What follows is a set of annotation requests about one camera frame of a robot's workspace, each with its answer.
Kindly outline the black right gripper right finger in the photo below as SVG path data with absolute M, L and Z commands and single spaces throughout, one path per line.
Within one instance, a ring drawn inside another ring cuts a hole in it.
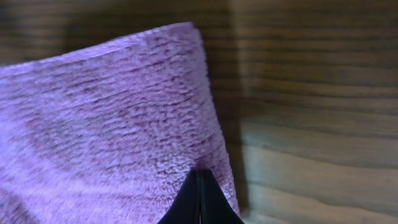
M 244 224 L 209 169 L 198 171 L 201 224 Z

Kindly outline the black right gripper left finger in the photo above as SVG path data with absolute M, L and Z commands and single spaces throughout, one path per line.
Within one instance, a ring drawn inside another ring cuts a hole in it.
M 199 224 L 200 196 L 198 172 L 190 171 L 177 196 L 158 224 Z

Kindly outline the purple microfiber cloth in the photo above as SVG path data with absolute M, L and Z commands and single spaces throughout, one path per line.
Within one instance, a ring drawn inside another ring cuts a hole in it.
M 239 212 L 192 23 L 1 67 L 2 223 L 157 223 L 200 168 Z

